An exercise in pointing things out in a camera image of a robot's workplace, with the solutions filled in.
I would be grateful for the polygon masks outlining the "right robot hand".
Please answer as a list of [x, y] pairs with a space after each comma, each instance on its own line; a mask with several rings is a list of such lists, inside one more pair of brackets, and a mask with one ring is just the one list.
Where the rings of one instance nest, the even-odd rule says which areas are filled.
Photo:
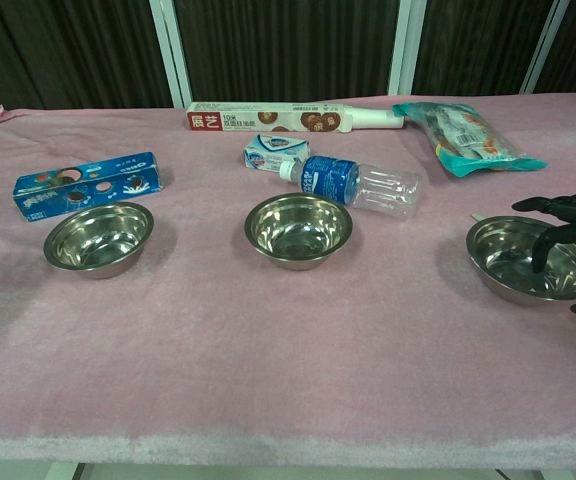
[[554, 198], [531, 197], [514, 203], [512, 209], [518, 212], [536, 211], [564, 222], [564, 225], [545, 230], [533, 244], [534, 273], [544, 270], [549, 252], [556, 244], [576, 244], [576, 194]]

